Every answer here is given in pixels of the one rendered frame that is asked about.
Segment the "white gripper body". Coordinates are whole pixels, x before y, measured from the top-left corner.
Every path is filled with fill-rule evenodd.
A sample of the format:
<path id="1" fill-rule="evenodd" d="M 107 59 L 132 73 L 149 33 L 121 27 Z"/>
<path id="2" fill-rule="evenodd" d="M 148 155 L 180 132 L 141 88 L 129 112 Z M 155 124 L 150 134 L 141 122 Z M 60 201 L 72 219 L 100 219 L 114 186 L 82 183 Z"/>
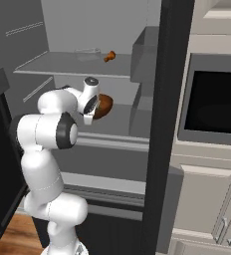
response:
<path id="1" fill-rule="evenodd" d="M 86 126 L 90 126 L 93 122 L 94 115 L 93 114 L 86 114 L 84 115 L 84 124 Z"/>

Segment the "brown bowl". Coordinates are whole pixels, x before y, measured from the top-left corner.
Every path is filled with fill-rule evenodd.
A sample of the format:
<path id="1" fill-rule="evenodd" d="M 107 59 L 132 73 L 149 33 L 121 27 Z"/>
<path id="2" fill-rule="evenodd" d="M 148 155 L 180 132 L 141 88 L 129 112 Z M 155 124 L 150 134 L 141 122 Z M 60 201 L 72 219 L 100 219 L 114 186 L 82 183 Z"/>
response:
<path id="1" fill-rule="evenodd" d="M 108 95 L 100 94 L 99 100 L 100 104 L 96 108 L 94 115 L 95 120 L 101 119 L 102 117 L 106 116 L 110 112 L 114 104 L 114 100 Z"/>

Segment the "glass fridge shelf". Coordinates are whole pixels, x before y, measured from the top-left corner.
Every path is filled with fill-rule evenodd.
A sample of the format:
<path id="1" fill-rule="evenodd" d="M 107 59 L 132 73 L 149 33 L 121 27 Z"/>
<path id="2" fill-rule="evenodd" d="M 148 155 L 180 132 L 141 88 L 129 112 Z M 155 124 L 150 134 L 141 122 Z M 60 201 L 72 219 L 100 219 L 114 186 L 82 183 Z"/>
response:
<path id="1" fill-rule="evenodd" d="M 48 52 L 19 66 L 15 74 L 66 75 L 93 77 L 130 77 L 131 55 L 116 54 L 107 63 L 104 55 L 90 61 L 80 61 L 75 53 Z"/>
<path id="2" fill-rule="evenodd" d="M 114 105 L 109 114 L 85 126 L 78 118 L 77 145 L 148 151 L 151 111 Z"/>

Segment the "grey fridge crisper drawer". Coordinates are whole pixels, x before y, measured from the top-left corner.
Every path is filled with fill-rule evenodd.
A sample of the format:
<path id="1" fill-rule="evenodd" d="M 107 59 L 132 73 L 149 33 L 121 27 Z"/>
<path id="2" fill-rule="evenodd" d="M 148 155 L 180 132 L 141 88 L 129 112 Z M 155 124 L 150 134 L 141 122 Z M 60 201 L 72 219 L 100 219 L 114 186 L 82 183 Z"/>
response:
<path id="1" fill-rule="evenodd" d="M 53 156 L 64 172 L 133 181 L 146 177 L 147 152 L 75 145 L 54 150 Z"/>

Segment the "chicken drumstick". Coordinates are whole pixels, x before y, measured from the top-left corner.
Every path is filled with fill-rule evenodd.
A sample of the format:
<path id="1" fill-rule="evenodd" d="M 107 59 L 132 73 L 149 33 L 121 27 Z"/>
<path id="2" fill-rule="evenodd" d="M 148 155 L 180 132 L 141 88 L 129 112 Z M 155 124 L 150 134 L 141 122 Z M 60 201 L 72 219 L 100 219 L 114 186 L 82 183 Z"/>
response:
<path id="1" fill-rule="evenodd" d="M 114 51 L 109 51 L 107 55 L 104 57 L 104 61 L 107 63 L 108 61 L 113 60 L 116 57 L 116 53 Z"/>

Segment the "black fridge door with bins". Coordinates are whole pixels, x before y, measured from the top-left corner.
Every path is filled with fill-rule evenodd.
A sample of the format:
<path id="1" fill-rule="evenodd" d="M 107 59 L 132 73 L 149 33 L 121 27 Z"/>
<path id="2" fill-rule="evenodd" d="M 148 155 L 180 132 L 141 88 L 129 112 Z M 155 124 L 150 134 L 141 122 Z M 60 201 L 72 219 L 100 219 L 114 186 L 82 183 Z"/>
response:
<path id="1" fill-rule="evenodd" d="M 194 3 L 161 0 L 144 207 L 130 255 L 168 252 L 184 177 L 169 163 Z"/>

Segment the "clear glass container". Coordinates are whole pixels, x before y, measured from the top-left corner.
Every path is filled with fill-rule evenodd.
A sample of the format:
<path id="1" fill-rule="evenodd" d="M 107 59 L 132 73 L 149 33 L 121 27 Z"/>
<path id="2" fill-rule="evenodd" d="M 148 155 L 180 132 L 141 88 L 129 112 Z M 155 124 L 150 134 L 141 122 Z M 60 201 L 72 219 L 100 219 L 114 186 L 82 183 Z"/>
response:
<path id="1" fill-rule="evenodd" d="M 92 61 L 101 57 L 101 50 L 99 48 L 80 49 L 76 50 L 75 54 L 79 61 Z"/>

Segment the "black freezer drawer front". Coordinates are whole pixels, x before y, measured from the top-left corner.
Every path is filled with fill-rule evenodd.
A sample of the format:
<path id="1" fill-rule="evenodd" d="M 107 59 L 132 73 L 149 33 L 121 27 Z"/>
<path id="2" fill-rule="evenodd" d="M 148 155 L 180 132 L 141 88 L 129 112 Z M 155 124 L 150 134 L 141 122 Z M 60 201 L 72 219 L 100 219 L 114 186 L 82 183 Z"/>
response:
<path id="1" fill-rule="evenodd" d="M 76 232 L 90 255 L 139 255 L 142 206 L 91 199 L 88 205 Z"/>

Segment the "grey built-in oven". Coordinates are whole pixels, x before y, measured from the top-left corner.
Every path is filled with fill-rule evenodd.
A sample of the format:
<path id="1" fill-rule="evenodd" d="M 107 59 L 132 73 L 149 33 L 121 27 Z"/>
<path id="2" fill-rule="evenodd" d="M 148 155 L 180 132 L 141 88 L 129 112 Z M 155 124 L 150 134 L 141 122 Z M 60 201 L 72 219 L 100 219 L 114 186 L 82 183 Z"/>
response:
<path id="1" fill-rule="evenodd" d="M 230 54 L 190 54 L 178 139 L 231 145 Z"/>

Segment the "beige drawer front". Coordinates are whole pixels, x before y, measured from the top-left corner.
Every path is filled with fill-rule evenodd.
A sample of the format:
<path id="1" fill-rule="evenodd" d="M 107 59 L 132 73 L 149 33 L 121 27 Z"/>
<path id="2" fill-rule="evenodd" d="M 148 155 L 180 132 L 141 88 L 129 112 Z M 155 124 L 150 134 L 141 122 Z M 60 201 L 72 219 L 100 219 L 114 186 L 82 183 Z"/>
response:
<path id="1" fill-rule="evenodd" d="M 173 239 L 168 255 L 231 255 L 231 248 Z"/>

